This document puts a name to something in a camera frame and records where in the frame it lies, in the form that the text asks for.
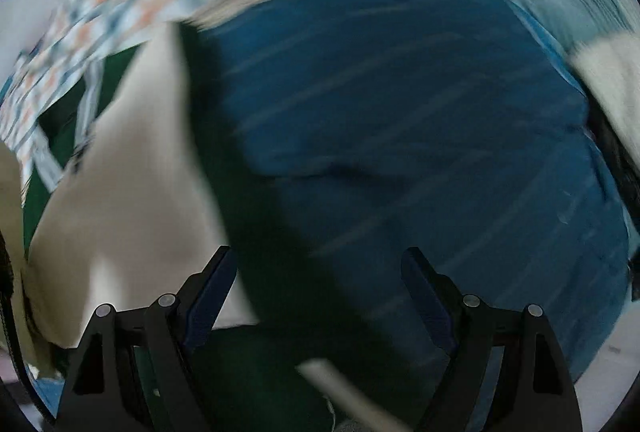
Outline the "teal folded pillow cover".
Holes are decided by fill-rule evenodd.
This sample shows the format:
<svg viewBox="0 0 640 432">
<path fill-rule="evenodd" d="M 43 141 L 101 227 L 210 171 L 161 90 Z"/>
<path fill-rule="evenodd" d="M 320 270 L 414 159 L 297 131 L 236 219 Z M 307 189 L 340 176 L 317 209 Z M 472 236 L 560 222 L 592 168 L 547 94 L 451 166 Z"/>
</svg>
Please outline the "teal folded pillow cover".
<svg viewBox="0 0 640 432">
<path fill-rule="evenodd" d="M 534 18 L 565 53 L 621 32 L 630 18 L 617 0 L 510 0 Z"/>
</svg>

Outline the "blue striped bed sheet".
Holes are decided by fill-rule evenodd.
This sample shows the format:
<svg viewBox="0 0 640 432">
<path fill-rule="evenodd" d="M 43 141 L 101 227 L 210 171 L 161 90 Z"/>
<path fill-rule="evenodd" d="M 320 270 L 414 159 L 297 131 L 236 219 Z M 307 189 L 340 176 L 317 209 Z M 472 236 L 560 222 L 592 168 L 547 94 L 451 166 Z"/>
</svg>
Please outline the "blue striped bed sheet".
<svg viewBox="0 0 640 432">
<path fill-rule="evenodd" d="M 497 308 L 534 302 L 579 376 L 628 290 L 589 101 L 506 0 L 269 0 L 184 26 L 189 123 L 263 321 L 356 319 L 426 378 L 402 252 Z"/>
</svg>

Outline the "green varsity jacket cream sleeves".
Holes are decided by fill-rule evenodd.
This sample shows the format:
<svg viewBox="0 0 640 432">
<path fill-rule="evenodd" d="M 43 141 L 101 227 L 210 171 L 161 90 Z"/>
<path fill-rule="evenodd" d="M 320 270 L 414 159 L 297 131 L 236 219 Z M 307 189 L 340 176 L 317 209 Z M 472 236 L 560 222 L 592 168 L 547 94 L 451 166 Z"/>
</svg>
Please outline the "green varsity jacket cream sleeves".
<svg viewBox="0 0 640 432">
<path fill-rule="evenodd" d="M 160 26 L 90 66 L 37 120 L 34 170 L 12 205 L 23 218 L 16 329 L 34 348 L 27 360 L 65 384 L 97 307 L 146 308 L 228 246 L 235 281 L 192 355 L 205 431 L 327 431 L 336 412 L 414 428 L 423 378 L 395 364 L 356 319 L 258 316 L 196 156 L 184 26 L 201 30 Z"/>
</svg>

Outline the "white fluffy folded towel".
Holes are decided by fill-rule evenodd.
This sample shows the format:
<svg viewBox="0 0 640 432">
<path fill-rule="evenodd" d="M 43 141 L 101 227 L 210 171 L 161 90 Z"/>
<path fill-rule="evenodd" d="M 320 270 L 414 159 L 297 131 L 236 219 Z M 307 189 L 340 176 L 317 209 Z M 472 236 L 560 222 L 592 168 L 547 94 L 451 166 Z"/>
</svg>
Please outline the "white fluffy folded towel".
<svg viewBox="0 0 640 432">
<path fill-rule="evenodd" d="M 570 64 L 596 98 L 620 143 L 639 166 L 639 36 L 623 32 L 583 44 Z"/>
</svg>

